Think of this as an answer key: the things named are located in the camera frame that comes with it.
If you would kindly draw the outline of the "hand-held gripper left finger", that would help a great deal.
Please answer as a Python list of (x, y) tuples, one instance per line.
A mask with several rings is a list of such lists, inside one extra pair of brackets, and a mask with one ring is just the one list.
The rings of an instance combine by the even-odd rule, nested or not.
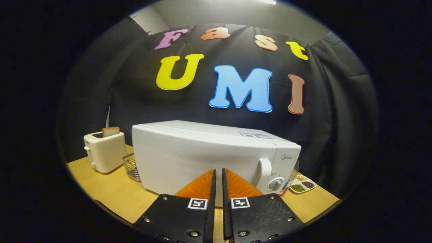
[(156, 243), (211, 243), (215, 197), (216, 170), (209, 170), (175, 195), (159, 195), (134, 228)]

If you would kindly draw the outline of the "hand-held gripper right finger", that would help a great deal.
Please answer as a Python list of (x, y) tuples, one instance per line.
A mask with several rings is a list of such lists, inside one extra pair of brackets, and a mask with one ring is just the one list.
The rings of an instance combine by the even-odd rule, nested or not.
[(230, 243), (282, 243), (306, 224), (275, 193), (233, 197), (228, 169), (222, 168), (223, 235)]

